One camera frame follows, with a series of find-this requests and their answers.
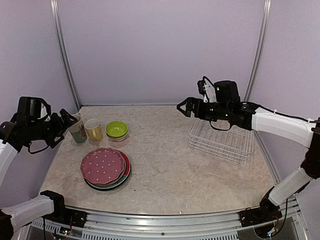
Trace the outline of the teal floral mug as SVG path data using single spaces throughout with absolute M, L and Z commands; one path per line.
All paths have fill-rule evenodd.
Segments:
M 77 144 L 82 144 L 87 140 L 82 116 L 79 113 L 73 114 L 72 116 L 77 119 L 77 122 L 69 128 L 69 132 Z

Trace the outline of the pale yellow mug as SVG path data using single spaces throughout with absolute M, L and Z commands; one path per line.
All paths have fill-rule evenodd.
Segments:
M 84 124 L 85 130 L 89 138 L 93 142 L 98 142 L 103 138 L 100 121 L 96 118 L 89 119 Z

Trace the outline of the green bowl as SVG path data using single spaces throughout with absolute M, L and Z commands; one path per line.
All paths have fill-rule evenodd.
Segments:
M 111 121 L 105 127 L 107 136 L 111 136 L 113 138 L 118 138 L 125 135 L 128 130 L 129 128 L 127 124 L 123 121 Z

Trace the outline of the white red patterned bowl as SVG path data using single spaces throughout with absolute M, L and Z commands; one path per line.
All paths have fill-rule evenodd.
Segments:
M 108 135 L 108 138 L 113 142 L 121 142 L 127 137 L 127 135 L 128 135 L 127 133 L 120 137 L 111 137 Z

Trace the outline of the pink dotted plate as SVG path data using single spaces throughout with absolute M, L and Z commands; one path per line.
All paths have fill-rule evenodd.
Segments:
M 120 151 L 113 148 L 98 148 L 87 153 L 80 164 L 85 180 L 95 185 L 108 185 L 124 173 L 126 163 Z

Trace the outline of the dark red plate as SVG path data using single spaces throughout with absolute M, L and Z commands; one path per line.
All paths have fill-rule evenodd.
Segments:
M 129 179 L 132 168 L 130 159 L 124 152 L 102 147 L 85 155 L 80 171 L 88 186 L 98 191 L 110 191 Z

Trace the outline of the light teal flower plate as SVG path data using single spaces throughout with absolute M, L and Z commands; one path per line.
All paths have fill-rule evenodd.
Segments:
M 115 180 L 115 181 L 113 181 L 113 182 L 111 182 L 111 183 L 108 183 L 108 184 L 95 184 L 95 183 L 89 182 L 89 181 L 86 180 L 86 179 L 84 179 L 84 181 L 85 181 L 85 183 L 86 183 L 88 186 L 90 186 L 90 187 L 92 187 L 92 188 L 94 188 L 94 189 L 112 189 L 112 188 L 115 188 L 115 187 L 116 187 L 117 185 L 119 185 L 119 184 L 121 183 L 121 181 L 124 180 L 125 177 L 126 177 L 126 176 L 125 176 L 125 172 L 126 172 L 126 169 L 127 169 L 127 163 L 124 162 L 124 163 L 123 163 L 123 166 L 124 166 L 124 170 L 123 170 L 121 176 L 120 176 L 117 180 Z

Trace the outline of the black rimmed plate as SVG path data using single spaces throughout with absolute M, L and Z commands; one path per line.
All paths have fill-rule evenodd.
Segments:
M 113 189 L 116 189 L 116 188 L 118 188 L 118 187 L 120 187 L 121 185 L 123 185 L 128 179 L 129 179 L 129 176 L 130 176 L 130 174 L 131 174 L 131 172 L 132 172 L 132 168 L 131 168 L 131 163 L 130 163 L 130 161 L 128 161 L 127 159 L 125 160 L 125 162 L 126 162 L 126 171 L 125 171 L 125 173 L 124 173 L 124 175 L 125 175 L 125 178 L 124 178 L 124 180 L 122 180 L 121 182 L 120 182 L 120 184 L 119 185 L 116 185 L 114 188 L 111 188 L 111 189 L 97 189 L 97 188 L 92 188 L 92 189 L 95 189 L 95 190 L 98 190 L 98 191 L 111 191 L 111 190 L 113 190 Z

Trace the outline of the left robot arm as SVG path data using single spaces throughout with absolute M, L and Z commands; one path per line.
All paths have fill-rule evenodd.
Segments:
M 44 141 L 48 148 L 53 149 L 77 121 L 65 109 L 59 113 L 52 112 L 51 106 L 40 97 L 20 97 L 17 112 L 10 121 L 0 125 L 0 179 L 4 180 L 23 147 L 29 149 L 34 141 Z M 33 199 L 1 208 L 0 238 L 10 240 L 19 229 L 45 216 L 56 218 L 61 223 L 70 218 L 61 194 L 46 190 Z

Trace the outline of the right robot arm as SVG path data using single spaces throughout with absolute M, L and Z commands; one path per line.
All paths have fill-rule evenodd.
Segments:
M 222 80 L 212 83 L 206 76 L 197 82 L 203 99 L 188 97 L 176 108 L 184 116 L 193 115 L 210 123 L 218 120 L 248 131 L 273 134 L 294 141 L 307 148 L 300 167 L 294 170 L 263 197 L 256 210 L 256 218 L 266 222 L 275 207 L 302 191 L 312 180 L 320 177 L 320 121 L 291 116 L 260 104 L 241 101 L 237 83 Z

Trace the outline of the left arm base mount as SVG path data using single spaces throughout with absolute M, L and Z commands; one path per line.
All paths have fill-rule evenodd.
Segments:
M 46 220 L 84 228 L 88 215 L 85 211 L 67 208 L 64 196 L 51 190 L 42 191 L 40 195 L 49 197 L 53 201 L 53 212 L 44 216 Z

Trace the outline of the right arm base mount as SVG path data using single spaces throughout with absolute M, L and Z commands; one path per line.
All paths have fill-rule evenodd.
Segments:
M 246 208 L 240 211 L 239 220 L 242 227 L 248 227 L 280 219 L 283 215 L 279 205 L 274 205 L 269 200 L 271 191 L 268 191 L 262 198 L 258 207 Z

